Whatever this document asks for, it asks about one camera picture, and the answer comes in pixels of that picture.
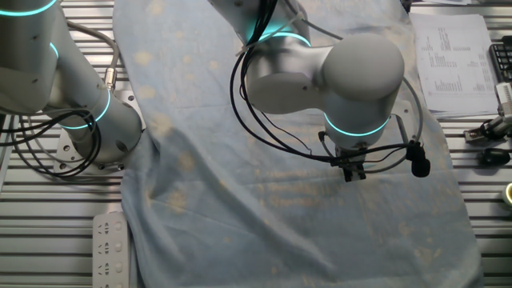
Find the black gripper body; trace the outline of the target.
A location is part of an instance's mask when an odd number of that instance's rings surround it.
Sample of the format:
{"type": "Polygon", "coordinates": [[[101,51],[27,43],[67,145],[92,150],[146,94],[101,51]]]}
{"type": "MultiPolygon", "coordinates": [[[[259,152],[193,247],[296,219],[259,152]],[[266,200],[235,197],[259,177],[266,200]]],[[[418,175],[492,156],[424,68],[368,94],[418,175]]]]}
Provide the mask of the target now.
{"type": "Polygon", "coordinates": [[[336,146],[336,156],[341,158],[341,160],[338,161],[338,166],[346,170],[352,170],[353,172],[364,172],[365,169],[363,167],[363,163],[366,160],[366,156],[364,154],[358,155],[358,153],[365,150],[366,148],[348,150],[340,146],[336,146]]]}

